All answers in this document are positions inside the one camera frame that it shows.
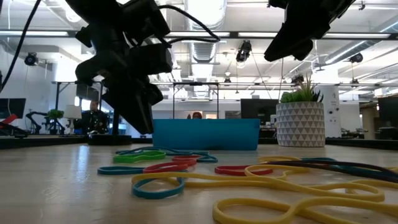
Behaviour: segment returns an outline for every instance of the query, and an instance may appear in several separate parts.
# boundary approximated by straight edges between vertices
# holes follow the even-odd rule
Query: blue container
[[[155,119],[154,146],[188,150],[257,149],[259,119]]]

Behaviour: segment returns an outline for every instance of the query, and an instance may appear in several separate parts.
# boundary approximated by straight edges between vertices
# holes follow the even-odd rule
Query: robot
[[[95,76],[103,76],[107,88],[103,99],[141,134],[153,133],[151,106],[162,101],[163,96],[149,82],[148,75],[172,71],[169,48],[172,42],[179,41],[164,40],[170,29],[159,9],[165,7],[157,6],[154,0],[131,0],[125,4],[116,0],[66,2],[89,24],[76,38],[96,51],[93,58],[77,67],[78,81],[92,85]],[[312,50],[311,39],[322,38],[329,24],[353,2],[270,0],[270,6],[285,9],[287,17],[264,58],[273,61],[293,55],[303,60]],[[141,45],[153,35],[160,44]]]

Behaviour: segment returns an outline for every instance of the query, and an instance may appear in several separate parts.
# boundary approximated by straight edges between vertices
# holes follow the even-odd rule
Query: white planter
[[[325,146],[323,104],[281,103],[276,106],[277,138],[280,146]]]

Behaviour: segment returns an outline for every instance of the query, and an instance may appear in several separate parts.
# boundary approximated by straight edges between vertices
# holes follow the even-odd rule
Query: table surface
[[[131,195],[129,175],[108,177],[96,173],[98,167],[111,166],[116,150],[133,146],[64,145],[31,147],[0,151],[0,220],[6,223],[215,223],[213,203],[231,197],[248,197],[294,203],[311,195],[256,187],[219,187],[185,189],[182,195],[163,200],[146,200]],[[285,155],[295,157],[333,157],[378,166],[396,166],[398,153],[377,149],[326,146],[294,148],[261,145],[257,151],[213,151],[217,164],[198,164],[194,172],[213,174],[215,166],[255,164],[257,157]],[[148,166],[159,161],[136,166]],[[329,184],[347,182],[352,177],[323,170],[293,175],[297,184]],[[156,182],[147,190],[170,189]],[[397,191],[384,189],[386,203],[398,202]],[[398,223],[398,219],[382,213],[346,207],[314,207],[313,209],[358,223]],[[234,206],[226,213],[243,218],[272,218],[282,214],[263,208]],[[316,223],[296,217],[292,223]]]

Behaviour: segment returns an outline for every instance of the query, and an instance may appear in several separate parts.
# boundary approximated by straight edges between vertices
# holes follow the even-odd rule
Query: camera
[[[36,66],[36,65],[38,65],[39,64],[39,60],[36,57],[36,55],[37,55],[36,53],[32,53],[32,52],[28,53],[26,58],[25,58],[25,60],[24,60],[25,64],[27,66]]]

